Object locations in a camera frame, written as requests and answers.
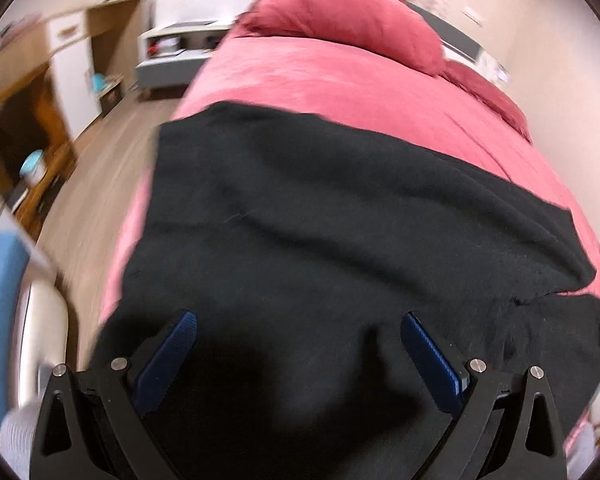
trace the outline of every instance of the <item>blue gripper pad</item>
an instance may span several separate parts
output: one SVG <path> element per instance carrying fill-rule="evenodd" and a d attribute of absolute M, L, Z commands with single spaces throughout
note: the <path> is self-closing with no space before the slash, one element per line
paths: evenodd
<path fill-rule="evenodd" d="M 411 312 L 402 318 L 400 339 L 438 409 L 458 416 L 464 406 L 461 380 Z"/>
<path fill-rule="evenodd" d="M 184 312 L 136 379 L 134 407 L 140 417 L 160 406 L 184 359 L 196 342 L 198 321 Z"/>

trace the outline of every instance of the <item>pink blanket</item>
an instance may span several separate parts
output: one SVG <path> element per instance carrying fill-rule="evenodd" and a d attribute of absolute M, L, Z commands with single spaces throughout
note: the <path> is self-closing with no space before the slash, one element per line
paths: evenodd
<path fill-rule="evenodd" d="M 365 50 L 307 38 L 231 38 L 187 90 L 173 119 L 234 100 L 320 114 L 461 158 L 571 211 L 598 273 L 582 292 L 600 297 L 600 246 L 547 161 L 484 104 L 448 81 Z M 132 200 L 114 253 L 101 320 L 115 310 L 123 269 L 138 241 L 150 175 Z"/>

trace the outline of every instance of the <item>white cabinet door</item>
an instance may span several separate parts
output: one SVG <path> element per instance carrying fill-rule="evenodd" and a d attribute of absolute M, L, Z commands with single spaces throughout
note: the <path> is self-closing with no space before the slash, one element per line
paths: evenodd
<path fill-rule="evenodd" d="M 91 86 L 93 59 L 90 38 L 53 54 L 51 70 L 56 100 L 64 115 L 67 133 L 75 140 L 102 111 Z"/>

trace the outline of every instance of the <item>light switch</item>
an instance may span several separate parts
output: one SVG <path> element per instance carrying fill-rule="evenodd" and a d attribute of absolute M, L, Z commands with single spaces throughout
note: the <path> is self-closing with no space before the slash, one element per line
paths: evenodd
<path fill-rule="evenodd" d="M 473 10 L 471 7 L 466 6 L 462 10 L 462 13 L 465 16 L 467 16 L 470 20 L 472 20 L 472 22 L 477 23 L 477 25 L 479 25 L 480 27 L 482 26 L 482 22 L 484 21 L 484 19 L 482 18 L 482 16 L 480 14 L 475 12 L 475 10 Z"/>

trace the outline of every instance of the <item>cabinet drawer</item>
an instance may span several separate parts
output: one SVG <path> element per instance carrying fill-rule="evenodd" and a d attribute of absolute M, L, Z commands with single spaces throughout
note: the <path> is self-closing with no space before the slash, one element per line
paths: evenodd
<path fill-rule="evenodd" d="M 59 48 L 73 43 L 87 35 L 87 20 L 84 12 L 74 12 L 50 20 L 46 29 L 49 50 L 55 52 Z"/>

